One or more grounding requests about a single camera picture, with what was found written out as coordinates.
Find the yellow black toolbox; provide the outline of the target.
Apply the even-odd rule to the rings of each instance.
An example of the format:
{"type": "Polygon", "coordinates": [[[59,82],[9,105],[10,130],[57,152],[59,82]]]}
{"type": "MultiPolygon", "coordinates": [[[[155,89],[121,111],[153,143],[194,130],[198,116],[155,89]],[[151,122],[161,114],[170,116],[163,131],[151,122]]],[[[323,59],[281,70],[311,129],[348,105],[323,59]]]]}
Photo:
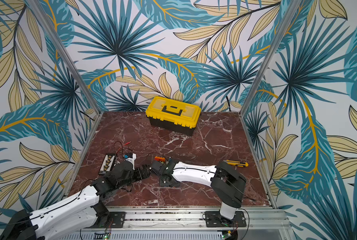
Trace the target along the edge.
{"type": "Polygon", "coordinates": [[[163,97],[154,97],[145,111],[150,124],[192,136],[201,115],[201,108],[163,97]]]}

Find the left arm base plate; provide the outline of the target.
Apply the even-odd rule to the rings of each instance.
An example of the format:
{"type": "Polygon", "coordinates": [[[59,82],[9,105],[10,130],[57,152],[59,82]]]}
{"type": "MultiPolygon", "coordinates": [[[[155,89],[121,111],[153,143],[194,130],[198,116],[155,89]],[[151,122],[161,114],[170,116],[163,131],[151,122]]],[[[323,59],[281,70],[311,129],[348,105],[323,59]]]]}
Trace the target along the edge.
{"type": "Polygon", "coordinates": [[[100,228],[123,228],[125,220],[125,212],[108,212],[99,220],[98,226],[100,228]]]}

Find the aluminium front rail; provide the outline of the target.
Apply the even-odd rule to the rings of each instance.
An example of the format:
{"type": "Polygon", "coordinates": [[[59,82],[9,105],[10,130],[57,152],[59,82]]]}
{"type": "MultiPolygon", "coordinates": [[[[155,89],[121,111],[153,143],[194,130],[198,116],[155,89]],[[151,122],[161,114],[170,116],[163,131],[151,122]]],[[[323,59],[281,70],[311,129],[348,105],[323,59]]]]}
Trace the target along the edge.
{"type": "Polygon", "coordinates": [[[248,218],[246,227],[207,228],[203,214],[219,207],[110,207],[110,212],[125,212],[123,228],[82,229],[66,240],[99,240],[105,233],[109,240],[294,240],[289,218],[284,210],[270,207],[242,207],[248,218]]]}

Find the orange 2x4 brick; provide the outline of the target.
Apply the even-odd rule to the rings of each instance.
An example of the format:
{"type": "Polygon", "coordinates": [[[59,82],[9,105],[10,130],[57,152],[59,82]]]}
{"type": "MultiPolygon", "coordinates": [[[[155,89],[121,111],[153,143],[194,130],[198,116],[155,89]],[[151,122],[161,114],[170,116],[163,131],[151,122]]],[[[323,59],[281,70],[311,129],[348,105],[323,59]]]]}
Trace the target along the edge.
{"type": "Polygon", "coordinates": [[[156,157],[154,157],[154,160],[155,160],[155,161],[159,161],[159,162],[165,162],[165,158],[164,158],[164,157],[158,157],[158,156],[156,156],[156,157]]]}

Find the yellow utility knife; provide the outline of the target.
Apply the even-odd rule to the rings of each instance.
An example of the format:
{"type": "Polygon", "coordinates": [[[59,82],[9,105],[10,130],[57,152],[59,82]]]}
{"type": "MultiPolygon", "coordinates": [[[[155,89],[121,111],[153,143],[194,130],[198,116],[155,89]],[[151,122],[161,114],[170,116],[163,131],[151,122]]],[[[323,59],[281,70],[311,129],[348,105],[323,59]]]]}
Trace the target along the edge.
{"type": "Polygon", "coordinates": [[[246,168],[249,166],[249,164],[247,162],[241,162],[241,161],[224,160],[224,162],[230,166],[235,166],[238,168],[246,168]]]}

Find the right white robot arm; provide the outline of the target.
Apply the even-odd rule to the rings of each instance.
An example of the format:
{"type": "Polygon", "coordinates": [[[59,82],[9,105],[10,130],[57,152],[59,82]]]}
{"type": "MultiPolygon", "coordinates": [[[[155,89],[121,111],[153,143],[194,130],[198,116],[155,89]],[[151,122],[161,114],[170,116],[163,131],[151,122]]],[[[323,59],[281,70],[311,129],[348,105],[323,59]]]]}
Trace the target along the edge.
{"type": "Polygon", "coordinates": [[[161,186],[175,187],[181,182],[191,182],[212,188],[222,201],[220,215],[224,219],[232,220],[242,206],[247,180],[224,161],[211,166],[190,165],[175,160],[155,162],[150,171],[159,176],[161,186]]]}

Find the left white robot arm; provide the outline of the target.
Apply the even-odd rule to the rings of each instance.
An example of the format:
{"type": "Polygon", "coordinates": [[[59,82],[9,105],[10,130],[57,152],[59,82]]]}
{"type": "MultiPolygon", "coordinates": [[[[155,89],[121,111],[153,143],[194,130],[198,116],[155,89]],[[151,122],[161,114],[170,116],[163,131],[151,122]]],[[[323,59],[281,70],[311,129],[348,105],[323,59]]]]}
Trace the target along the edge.
{"type": "Polygon", "coordinates": [[[138,168],[129,161],[116,164],[78,193],[48,207],[28,213],[15,213],[6,225],[1,240],[57,240],[76,230],[99,226],[109,228],[113,222],[103,200],[118,190],[150,176],[150,166],[138,168]]]}

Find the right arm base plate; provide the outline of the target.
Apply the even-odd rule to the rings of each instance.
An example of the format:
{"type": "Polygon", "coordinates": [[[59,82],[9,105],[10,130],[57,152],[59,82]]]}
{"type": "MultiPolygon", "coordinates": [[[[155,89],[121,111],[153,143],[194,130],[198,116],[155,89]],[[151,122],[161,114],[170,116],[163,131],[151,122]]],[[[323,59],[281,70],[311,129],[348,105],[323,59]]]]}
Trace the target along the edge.
{"type": "Polygon", "coordinates": [[[207,228],[239,228],[246,227],[248,218],[242,211],[237,211],[232,220],[222,217],[220,212],[207,211],[203,214],[207,228]]]}

